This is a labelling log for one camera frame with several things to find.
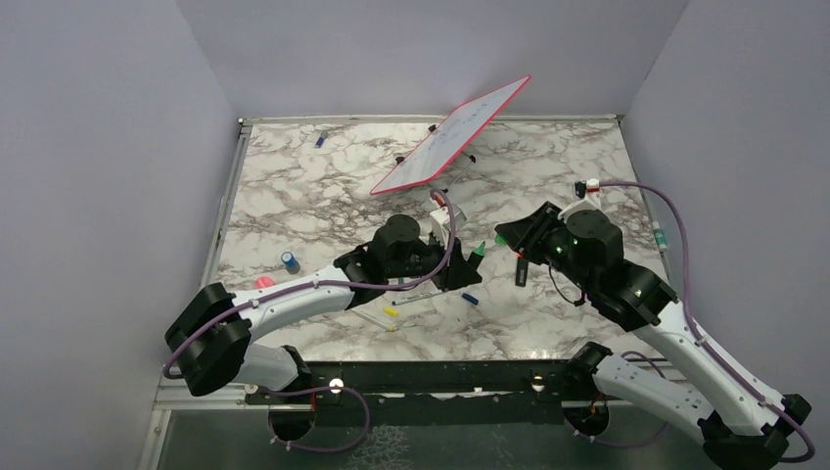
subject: gray wall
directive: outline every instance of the gray wall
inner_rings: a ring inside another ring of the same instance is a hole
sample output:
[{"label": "gray wall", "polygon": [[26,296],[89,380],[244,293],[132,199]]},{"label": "gray wall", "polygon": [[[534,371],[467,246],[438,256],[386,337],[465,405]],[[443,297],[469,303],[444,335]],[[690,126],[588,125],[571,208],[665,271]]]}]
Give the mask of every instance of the gray wall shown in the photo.
[{"label": "gray wall", "polygon": [[686,0],[177,0],[245,117],[624,113]]},{"label": "gray wall", "polygon": [[131,468],[235,118],[170,0],[0,6],[0,467]]},{"label": "gray wall", "polygon": [[[820,455],[830,447],[829,24],[826,0],[691,0],[622,128],[639,177],[688,225],[697,317],[763,379],[812,401]],[[679,239],[668,237],[679,275]]]}]

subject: whiteboard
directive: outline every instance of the whiteboard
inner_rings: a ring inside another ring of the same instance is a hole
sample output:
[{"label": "whiteboard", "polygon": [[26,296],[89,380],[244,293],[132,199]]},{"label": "whiteboard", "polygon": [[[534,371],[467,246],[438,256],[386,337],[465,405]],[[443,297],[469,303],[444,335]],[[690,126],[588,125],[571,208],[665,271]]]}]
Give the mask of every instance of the whiteboard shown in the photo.
[{"label": "whiteboard", "polygon": [[369,192],[378,195],[427,183],[438,176],[495,115],[530,81],[526,75],[513,83],[455,109],[435,132],[418,144],[398,166]]}]

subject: white marble surface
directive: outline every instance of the white marble surface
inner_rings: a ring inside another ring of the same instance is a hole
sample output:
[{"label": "white marble surface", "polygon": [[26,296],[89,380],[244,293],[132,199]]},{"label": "white marble surface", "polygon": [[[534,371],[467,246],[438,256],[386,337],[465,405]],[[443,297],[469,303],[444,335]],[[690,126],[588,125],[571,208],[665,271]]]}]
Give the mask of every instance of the white marble surface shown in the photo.
[{"label": "white marble surface", "polygon": [[[257,277],[282,282],[295,277],[279,260],[286,250],[309,274],[370,240],[395,213],[422,222],[428,233],[425,188],[378,197],[369,190],[427,132],[424,123],[261,124],[254,127],[222,248],[218,280],[229,290],[251,289]],[[322,148],[320,131],[329,137]],[[634,178],[615,124],[509,122],[488,126],[467,149],[477,156],[449,192],[470,219],[460,228],[464,254],[487,241],[480,267],[484,283],[400,305],[398,318],[382,310],[395,298],[433,291],[432,283],[409,293],[387,293],[357,309],[394,323],[387,332],[351,312],[320,315],[274,332],[260,342],[296,346],[309,360],[406,360],[558,358],[586,341],[618,353],[656,355],[589,305],[573,307],[554,291],[546,269],[531,266],[528,286],[514,285],[515,258],[493,244],[492,227],[515,220],[549,200],[563,207],[574,199],[573,182],[589,177]],[[445,185],[466,164],[460,158],[437,180]],[[640,195],[603,190],[603,209],[622,227],[627,258],[665,278]],[[560,287],[576,298],[562,276]]]}]

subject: blue cylinder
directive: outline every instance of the blue cylinder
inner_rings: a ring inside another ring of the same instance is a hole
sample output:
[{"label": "blue cylinder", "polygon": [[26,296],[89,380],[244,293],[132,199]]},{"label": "blue cylinder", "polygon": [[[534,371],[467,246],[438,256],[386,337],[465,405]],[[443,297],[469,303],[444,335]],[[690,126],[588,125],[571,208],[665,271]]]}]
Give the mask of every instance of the blue cylinder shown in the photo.
[{"label": "blue cylinder", "polygon": [[478,299],[471,296],[470,294],[467,294],[466,292],[464,294],[461,294],[461,298],[464,299],[465,301],[469,302],[470,304],[473,304],[474,306],[477,306],[479,304]]},{"label": "blue cylinder", "polygon": [[294,258],[294,254],[291,252],[285,252],[283,255],[280,256],[280,261],[283,262],[286,266],[286,270],[289,274],[297,274],[300,272],[300,262]]}]

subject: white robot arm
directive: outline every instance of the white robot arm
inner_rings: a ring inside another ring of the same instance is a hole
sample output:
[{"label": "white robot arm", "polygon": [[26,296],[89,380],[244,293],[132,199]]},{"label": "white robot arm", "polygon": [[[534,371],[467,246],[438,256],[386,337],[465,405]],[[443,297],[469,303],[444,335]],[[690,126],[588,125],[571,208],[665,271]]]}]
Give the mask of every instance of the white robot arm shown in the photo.
[{"label": "white robot arm", "polygon": [[[439,207],[431,213],[433,233],[426,243],[418,222],[397,214],[370,242],[301,279],[233,294],[221,283],[205,286],[164,335],[173,351],[164,375],[184,378],[195,397],[231,382],[280,391],[298,377],[302,361],[290,347],[255,345],[264,335],[321,313],[361,306],[387,290],[405,290],[426,279],[444,291],[482,282],[477,272],[481,259],[464,259],[453,232],[463,213],[456,209],[449,214],[452,205],[438,194],[434,191]],[[390,279],[400,277],[419,280],[388,286]],[[173,362],[180,375],[170,371]]]},{"label": "white robot arm", "polygon": [[807,418],[809,404],[752,375],[693,318],[689,323],[683,302],[666,282],[624,258],[622,231],[602,212],[599,189],[595,179],[578,183],[580,199],[564,209],[545,203],[495,230],[528,261],[565,274],[600,314],[662,353],[697,390],[628,365],[595,343],[569,361],[572,379],[665,419],[701,443],[721,468],[775,465],[793,424]]}]

